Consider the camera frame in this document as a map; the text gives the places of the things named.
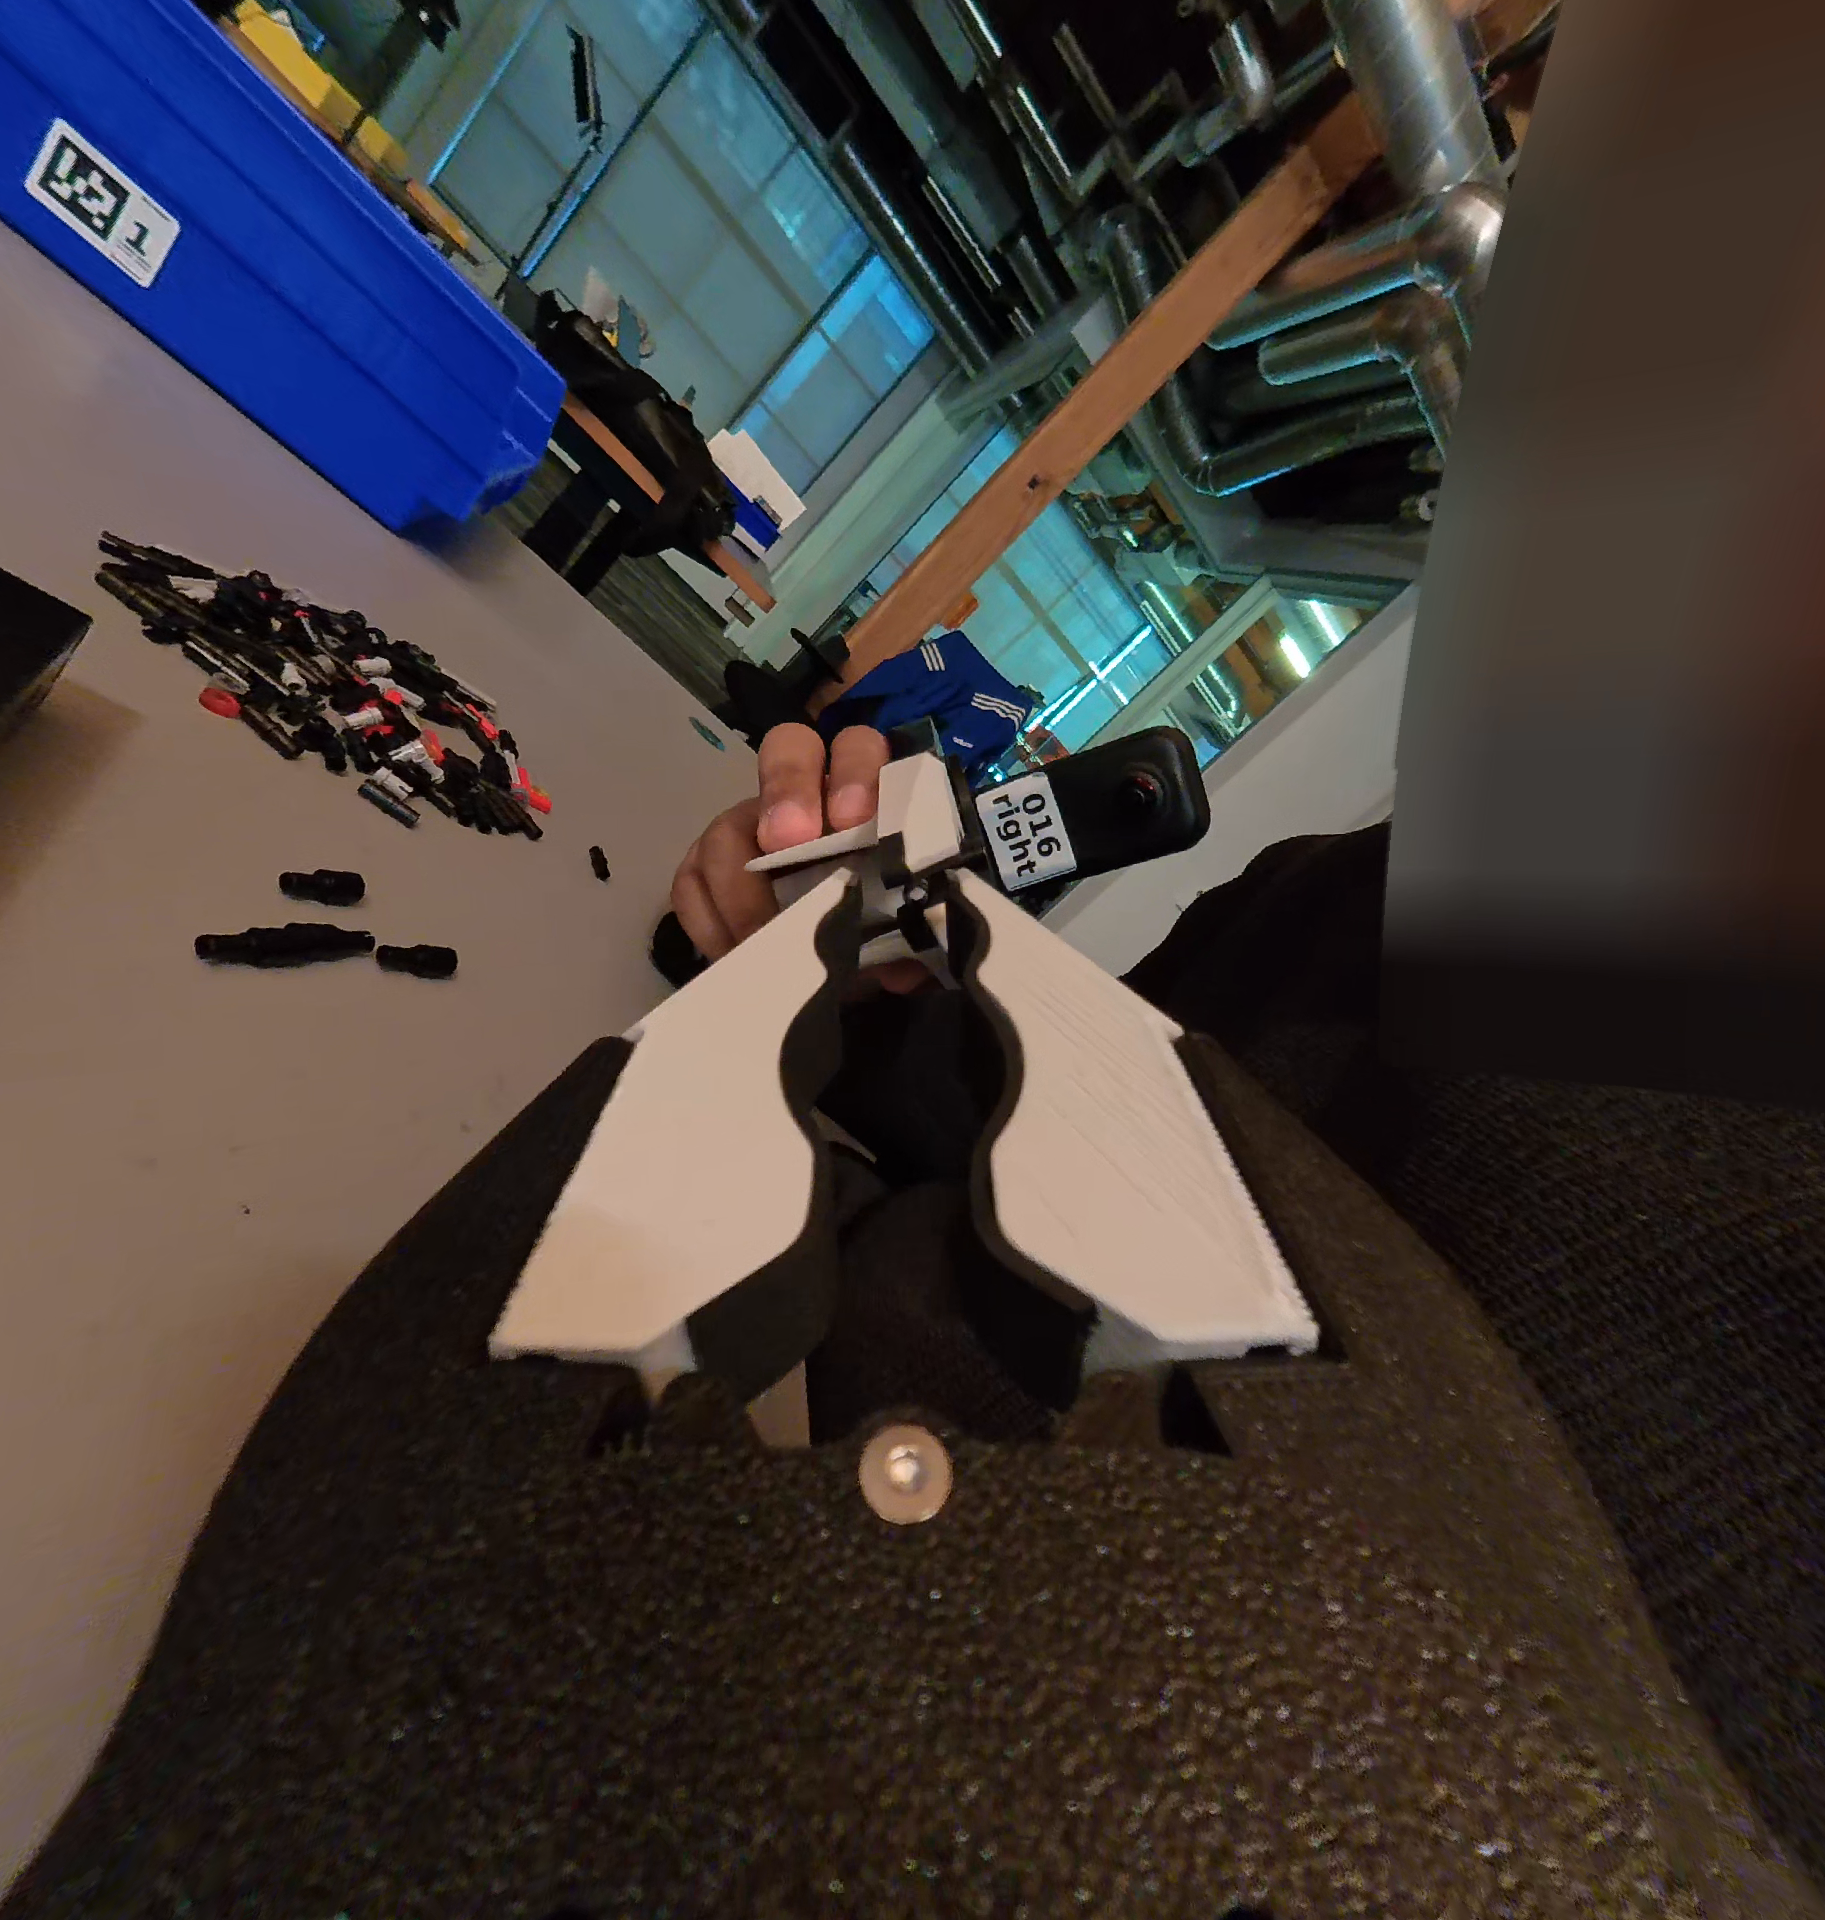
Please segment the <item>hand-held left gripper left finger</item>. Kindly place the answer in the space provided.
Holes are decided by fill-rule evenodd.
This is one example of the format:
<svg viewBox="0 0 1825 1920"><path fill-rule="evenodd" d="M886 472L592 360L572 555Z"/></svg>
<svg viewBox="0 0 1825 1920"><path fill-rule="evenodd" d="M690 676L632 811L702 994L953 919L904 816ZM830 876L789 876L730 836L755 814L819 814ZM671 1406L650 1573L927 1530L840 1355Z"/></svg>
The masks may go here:
<svg viewBox="0 0 1825 1920"><path fill-rule="evenodd" d="M709 1373L744 1406L804 1366L834 1307L813 1109L843 1062L859 884L833 866L612 1054L584 1150L491 1332L491 1355Z"/></svg>

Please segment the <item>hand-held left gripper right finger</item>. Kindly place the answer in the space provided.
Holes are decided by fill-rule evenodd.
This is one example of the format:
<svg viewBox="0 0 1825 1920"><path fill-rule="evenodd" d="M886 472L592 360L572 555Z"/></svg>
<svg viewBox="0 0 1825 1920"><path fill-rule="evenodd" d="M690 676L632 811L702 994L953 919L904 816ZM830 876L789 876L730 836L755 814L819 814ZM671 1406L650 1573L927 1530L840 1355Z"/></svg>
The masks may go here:
<svg viewBox="0 0 1825 1920"><path fill-rule="evenodd" d="M1203 1046L980 876L947 884L947 960L980 1124L965 1315L1020 1386L1073 1406L1099 1373L1314 1355Z"/></svg>

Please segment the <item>pile of small plastic pins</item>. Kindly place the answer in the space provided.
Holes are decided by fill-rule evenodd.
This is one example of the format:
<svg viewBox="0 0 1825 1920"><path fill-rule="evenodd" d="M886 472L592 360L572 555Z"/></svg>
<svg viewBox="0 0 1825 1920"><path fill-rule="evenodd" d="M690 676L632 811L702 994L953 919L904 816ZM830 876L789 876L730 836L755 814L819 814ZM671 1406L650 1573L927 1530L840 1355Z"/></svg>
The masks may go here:
<svg viewBox="0 0 1825 1920"><path fill-rule="evenodd" d="M332 608L265 571L217 571L161 546L98 534L96 585L141 635L203 676L203 705L281 759L379 779L420 814L494 839L544 839L555 804L501 705L361 608Z"/></svg>

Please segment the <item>person's right forearm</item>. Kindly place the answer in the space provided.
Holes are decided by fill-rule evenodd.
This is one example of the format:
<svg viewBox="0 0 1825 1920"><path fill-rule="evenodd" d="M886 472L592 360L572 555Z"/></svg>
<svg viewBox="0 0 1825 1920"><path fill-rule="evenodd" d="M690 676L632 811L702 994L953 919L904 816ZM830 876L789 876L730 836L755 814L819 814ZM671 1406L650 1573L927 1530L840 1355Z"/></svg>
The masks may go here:
<svg viewBox="0 0 1825 1920"><path fill-rule="evenodd" d="M1123 982L1262 1082L1323 1088L1379 1042L1388 850L1388 820L1262 850Z"/></svg>

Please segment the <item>person's right hand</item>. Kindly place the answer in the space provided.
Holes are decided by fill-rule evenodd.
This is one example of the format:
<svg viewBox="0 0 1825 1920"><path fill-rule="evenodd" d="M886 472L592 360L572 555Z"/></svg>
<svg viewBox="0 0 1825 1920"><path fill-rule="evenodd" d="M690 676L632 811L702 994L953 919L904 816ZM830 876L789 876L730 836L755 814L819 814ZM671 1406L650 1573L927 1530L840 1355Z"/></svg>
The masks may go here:
<svg viewBox="0 0 1825 1920"><path fill-rule="evenodd" d="M778 726L762 740L755 798L723 811L671 879L671 917L706 965L778 917L777 879L755 859L872 825L887 756L887 736L866 726L834 740Z"/></svg>

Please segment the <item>blue striped jacket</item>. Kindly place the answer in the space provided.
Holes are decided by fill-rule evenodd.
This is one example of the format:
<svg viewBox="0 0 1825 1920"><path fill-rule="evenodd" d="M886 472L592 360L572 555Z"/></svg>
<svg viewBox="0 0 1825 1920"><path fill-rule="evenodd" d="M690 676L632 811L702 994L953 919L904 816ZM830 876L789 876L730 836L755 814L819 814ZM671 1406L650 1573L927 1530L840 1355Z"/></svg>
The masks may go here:
<svg viewBox="0 0 1825 1920"><path fill-rule="evenodd" d="M982 786L1041 709L1035 688L1009 679L965 631L953 625L864 674L823 712L823 732L833 740L843 728L932 726L965 779Z"/></svg>

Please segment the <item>black office chair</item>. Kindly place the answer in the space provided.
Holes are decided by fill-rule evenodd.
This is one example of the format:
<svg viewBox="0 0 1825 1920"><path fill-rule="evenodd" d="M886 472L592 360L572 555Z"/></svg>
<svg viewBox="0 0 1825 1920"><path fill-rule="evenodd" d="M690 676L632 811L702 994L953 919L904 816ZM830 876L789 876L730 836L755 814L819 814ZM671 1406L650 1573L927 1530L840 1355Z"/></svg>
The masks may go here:
<svg viewBox="0 0 1825 1920"><path fill-rule="evenodd" d="M732 658L723 664L718 718L757 748L778 726L812 726L813 701L834 688L851 661L843 635L789 631L798 652L784 661Z"/></svg>

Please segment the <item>wooden background desk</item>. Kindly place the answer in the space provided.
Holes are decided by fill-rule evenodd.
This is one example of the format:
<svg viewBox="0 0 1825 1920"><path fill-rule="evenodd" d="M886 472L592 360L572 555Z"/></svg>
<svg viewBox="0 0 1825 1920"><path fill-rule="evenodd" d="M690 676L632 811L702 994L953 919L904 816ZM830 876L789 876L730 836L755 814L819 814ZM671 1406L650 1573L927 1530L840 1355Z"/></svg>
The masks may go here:
<svg viewBox="0 0 1825 1920"><path fill-rule="evenodd" d="M580 436L601 447L607 466L612 466L623 476L623 486L638 494L641 500L659 504L664 482L659 476L638 456L635 447L628 447L607 418L601 418L582 398L563 394L560 400L560 421L572 421ZM777 608L777 588L771 573L755 548L736 541L736 534L706 540L693 548L711 571L718 571L728 582L732 582L732 593L750 602L757 611Z"/></svg>

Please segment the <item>wooden ceiling beam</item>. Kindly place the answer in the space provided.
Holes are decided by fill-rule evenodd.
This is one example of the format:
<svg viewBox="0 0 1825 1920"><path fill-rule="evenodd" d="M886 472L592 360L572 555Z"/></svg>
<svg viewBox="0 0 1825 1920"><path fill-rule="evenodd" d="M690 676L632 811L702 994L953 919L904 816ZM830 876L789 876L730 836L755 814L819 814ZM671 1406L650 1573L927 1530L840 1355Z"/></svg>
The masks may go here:
<svg viewBox="0 0 1825 1920"><path fill-rule="evenodd" d="M1379 157L1383 133L1355 90L1325 112L1306 139L1291 149L1240 210L1092 364L1087 381L859 616L840 684L908 652Z"/></svg>

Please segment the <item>long black joined pin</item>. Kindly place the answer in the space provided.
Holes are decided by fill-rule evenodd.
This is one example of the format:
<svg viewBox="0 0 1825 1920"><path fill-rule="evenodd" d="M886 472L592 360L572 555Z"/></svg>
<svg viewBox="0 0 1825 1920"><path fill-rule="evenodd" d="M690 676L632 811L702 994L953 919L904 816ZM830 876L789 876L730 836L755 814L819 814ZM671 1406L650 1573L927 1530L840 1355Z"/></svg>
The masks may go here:
<svg viewBox="0 0 1825 1920"><path fill-rule="evenodd" d="M240 968L302 968L302 965L366 958L374 950L379 950L379 939L371 931L349 931L336 923L281 923L281 926L246 926L240 934L193 935L193 955L205 965L240 965Z"/></svg>

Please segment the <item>black backpack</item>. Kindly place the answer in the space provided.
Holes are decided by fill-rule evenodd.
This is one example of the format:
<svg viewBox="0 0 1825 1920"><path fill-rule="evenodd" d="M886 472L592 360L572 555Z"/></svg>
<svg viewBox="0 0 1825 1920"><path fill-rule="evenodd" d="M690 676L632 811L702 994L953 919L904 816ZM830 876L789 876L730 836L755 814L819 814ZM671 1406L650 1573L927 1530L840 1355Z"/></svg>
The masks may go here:
<svg viewBox="0 0 1825 1920"><path fill-rule="evenodd" d="M538 295L531 339L563 376L556 430L580 472L527 546L580 593L595 588L619 555L679 548L709 558L709 541L736 529L736 496L690 409L623 364L607 331L556 291Z"/></svg>

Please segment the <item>blue storage bin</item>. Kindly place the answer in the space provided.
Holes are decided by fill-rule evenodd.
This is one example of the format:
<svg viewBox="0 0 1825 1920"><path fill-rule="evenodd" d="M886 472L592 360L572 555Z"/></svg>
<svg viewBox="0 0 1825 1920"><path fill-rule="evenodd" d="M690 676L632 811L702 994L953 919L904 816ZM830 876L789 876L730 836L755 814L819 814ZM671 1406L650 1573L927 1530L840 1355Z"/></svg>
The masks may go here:
<svg viewBox="0 0 1825 1920"><path fill-rule="evenodd" d="M513 500L563 409L199 4L0 4L0 223L400 534Z"/></svg>

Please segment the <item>silver ventilation duct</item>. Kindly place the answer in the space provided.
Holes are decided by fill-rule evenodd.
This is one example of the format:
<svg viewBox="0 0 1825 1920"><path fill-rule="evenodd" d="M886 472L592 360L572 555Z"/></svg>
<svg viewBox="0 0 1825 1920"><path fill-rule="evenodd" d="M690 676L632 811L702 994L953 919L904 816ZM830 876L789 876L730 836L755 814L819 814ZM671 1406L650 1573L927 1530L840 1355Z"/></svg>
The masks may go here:
<svg viewBox="0 0 1825 1920"><path fill-rule="evenodd" d="M1254 348L1269 391L1383 365L1396 372L1404 394L1355 415L1304 415L1254 441L1214 445L1195 418L1180 364L1141 411L1186 486L1203 496L1243 494L1295 466L1319 466L1398 430L1424 430L1438 455L1452 447L1504 226L1504 169L1477 68L1452 4L1329 4L1325 12L1351 90L1383 133L1383 157L1254 291L1234 302L1203 348ZM1095 240L1095 264L1120 339L1168 284L1153 284L1149 253L1123 213Z"/></svg>

